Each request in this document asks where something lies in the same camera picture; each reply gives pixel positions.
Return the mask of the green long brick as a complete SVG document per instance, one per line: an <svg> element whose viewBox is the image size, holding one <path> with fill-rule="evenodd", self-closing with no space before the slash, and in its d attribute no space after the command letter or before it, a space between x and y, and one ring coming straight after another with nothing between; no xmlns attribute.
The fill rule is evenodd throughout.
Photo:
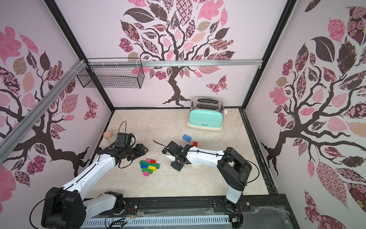
<svg viewBox="0 0 366 229"><path fill-rule="evenodd" d="M141 165L146 165L146 166L152 166L152 167L155 167L157 169L160 168L160 165L159 164L156 164L156 163L150 163L150 162L146 162L146 161L140 161L140 164Z"/></svg>

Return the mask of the bright green brick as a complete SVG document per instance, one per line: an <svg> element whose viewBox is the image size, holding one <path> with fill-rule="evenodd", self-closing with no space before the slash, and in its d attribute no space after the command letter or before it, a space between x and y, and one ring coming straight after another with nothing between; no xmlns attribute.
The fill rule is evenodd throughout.
<svg viewBox="0 0 366 229"><path fill-rule="evenodd" d="M152 174L153 170L152 169L148 169L148 168L142 168L143 173L149 173Z"/></svg>

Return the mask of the yellow small brick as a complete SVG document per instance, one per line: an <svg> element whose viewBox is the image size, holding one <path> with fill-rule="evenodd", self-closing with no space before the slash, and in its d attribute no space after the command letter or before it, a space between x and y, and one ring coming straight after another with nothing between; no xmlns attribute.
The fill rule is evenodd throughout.
<svg viewBox="0 0 366 229"><path fill-rule="evenodd" d="M152 170L153 172L156 172L157 168L154 166L148 166L148 169Z"/></svg>

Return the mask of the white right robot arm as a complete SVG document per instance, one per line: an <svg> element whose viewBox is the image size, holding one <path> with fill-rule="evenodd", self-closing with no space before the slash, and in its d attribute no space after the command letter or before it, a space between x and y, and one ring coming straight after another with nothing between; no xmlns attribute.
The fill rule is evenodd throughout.
<svg viewBox="0 0 366 229"><path fill-rule="evenodd" d="M232 204L237 204L241 198L253 168L248 160L231 147L212 151L193 145L182 147L172 141L163 148L162 153L172 161L171 167L177 171L188 164L217 168L229 186L226 199Z"/></svg>

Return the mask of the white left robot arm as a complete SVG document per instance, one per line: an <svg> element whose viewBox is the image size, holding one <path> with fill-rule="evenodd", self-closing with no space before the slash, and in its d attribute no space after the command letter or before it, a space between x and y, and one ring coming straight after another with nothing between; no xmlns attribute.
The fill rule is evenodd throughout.
<svg viewBox="0 0 366 229"><path fill-rule="evenodd" d="M86 220L105 211L114 215L124 212L123 195L108 191L86 200L91 188L124 159L134 161L145 155L148 148L137 144L129 148L97 148L98 158L80 175L61 188L51 188L45 197L41 225L48 229L79 229Z"/></svg>

